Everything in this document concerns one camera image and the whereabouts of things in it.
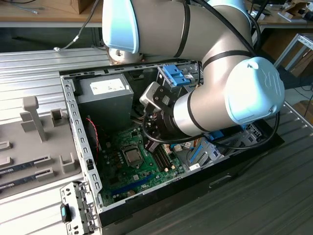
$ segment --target white cable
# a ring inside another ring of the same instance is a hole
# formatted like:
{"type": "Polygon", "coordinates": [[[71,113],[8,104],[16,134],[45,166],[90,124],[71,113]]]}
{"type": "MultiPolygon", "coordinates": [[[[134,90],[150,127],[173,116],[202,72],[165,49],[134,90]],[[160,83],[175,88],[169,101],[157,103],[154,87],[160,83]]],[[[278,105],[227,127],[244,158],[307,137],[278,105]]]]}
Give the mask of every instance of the white cable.
{"type": "Polygon", "coordinates": [[[99,3],[99,0],[96,0],[96,1],[94,2],[93,6],[92,6],[92,9],[91,9],[91,12],[90,12],[90,14],[89,14],[87,20],[84,22],[83,26],[80,28],[78,34],[77,34],[76,37],[73,39],[73,41],[71,41],[69,44],[67,44],[67,45],[66,45],[65,47],[63,47],[63,48],[59,48],[59,47],[53,48],[55,51],[65,50],[65,49],[69,48],[73,43],[75,43],[75,42],[79,39],[79,36],[80,36],[80,34],[82,33],[83,29],[86,27],[86,25],[87,25],[87,24],[89,23],[89,21],[91,20],[93,14],[94,14],[94,11],[95,11],[95,9],[96,9],[96,7],[97,7],[97,5],[98,5],[98,3],[99,3]]]}

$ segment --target chip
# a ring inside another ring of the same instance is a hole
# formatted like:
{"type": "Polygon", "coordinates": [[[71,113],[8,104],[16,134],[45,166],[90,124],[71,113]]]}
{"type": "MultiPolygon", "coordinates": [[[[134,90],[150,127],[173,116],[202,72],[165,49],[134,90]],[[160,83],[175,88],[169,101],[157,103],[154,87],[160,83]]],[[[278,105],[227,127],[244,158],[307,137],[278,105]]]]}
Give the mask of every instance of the chip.
{"type": "Polygon", "coordinates": [[[140,150],[136,144],[125,146],[122,149],[124,157],[128,166],[139,168],[143,163],[143,158],[140,154],[140,150]]]}

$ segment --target wooden table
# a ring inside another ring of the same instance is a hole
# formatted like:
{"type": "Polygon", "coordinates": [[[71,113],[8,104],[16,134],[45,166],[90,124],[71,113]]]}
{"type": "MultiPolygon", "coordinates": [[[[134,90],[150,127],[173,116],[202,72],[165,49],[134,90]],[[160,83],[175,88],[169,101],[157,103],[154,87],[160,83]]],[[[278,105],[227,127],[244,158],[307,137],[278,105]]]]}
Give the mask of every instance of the wooden table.
{"type": "MultiPolygon", "coordinates": [[[[247,9],[250,10],[251,3],[246,0],[247,9]]],[[[306,22],[306,23],[291,23],[284,18],[278,15],[278,12],[281,10],[277,6],[268,6],[266,8],[271,12],[270,16],[265,16],[263,20],[258,20],[258,24],[260,26],[261,33],[266,28],[313,28],[313,22],[306,22]]],[[[253,43],[257,40],[256,32],[252,36],[253,43]]]]}
{"type": "MultiPolygon", "coordinates": [[[[24,4],[24,7],[41,7],[42,0],[24,4]]],[[[10,3],[0,1],[0,27],[81,27],[88,17],[93,3],[81,14],[42,6],[44,10],[37,10],[39,14],[20,10],[10,3]]],[[[98,4],[87,27],[102,27],[103,1],[98,4]]]]}

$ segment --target blue connector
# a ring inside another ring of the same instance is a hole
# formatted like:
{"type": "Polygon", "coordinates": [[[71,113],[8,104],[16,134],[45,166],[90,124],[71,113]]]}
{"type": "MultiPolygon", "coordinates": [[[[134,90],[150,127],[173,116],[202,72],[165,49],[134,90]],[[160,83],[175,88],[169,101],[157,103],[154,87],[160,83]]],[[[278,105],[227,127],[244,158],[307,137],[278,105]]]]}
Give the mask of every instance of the blue connector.
{"type": "Polygon", "coordinates": [[[175,86],[190,84],[190,80],[185,78],[182,71],[180,71],[175,65],[165,65],[163,66],[163,70],[175,86]]]}

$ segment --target robotic arm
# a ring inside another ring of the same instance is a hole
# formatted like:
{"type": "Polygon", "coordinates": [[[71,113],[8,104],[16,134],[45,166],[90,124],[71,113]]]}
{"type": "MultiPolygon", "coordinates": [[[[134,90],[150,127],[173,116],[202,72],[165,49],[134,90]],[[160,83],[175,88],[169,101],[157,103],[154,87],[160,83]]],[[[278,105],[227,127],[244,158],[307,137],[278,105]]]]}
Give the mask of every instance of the robotic arm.
{"type": "MultiPolygon", "coordinates": [[[[202,61],[203,85],[180,97],[170,107],[172,114],[162,114],[167,136],[196,136],[251,123],[283,106],[285,89],[278,71],[249,50],[251,25],[243,0],[209,4],[240,35],[214,12],[171,0],[107,0],[103,9],[109,47],[202,61]]],[[[158,84],[151,84],[140,101],[159,110],[152,98],[156,88],[158,84]]]]}

